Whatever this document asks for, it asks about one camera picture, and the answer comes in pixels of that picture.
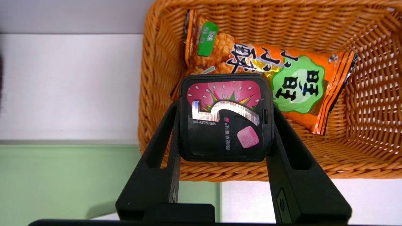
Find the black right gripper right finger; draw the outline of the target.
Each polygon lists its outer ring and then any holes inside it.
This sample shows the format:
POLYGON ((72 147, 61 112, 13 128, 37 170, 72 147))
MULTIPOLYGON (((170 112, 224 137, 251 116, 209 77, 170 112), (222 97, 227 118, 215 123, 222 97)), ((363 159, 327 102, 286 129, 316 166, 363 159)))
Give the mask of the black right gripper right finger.
POLYGON ((277 107, 266 157, 277 224, 347 224, 352 208, 277 107))

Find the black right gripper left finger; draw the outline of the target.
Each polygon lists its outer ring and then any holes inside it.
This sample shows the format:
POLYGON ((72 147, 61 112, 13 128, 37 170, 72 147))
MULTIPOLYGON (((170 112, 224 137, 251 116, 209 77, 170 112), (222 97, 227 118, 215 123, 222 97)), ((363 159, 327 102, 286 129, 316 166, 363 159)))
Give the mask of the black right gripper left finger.
POLYGON ((142 220, 155 204, 176 203, 180 181, 179 103, 168 107, 118 197, 120 220, 142 220))

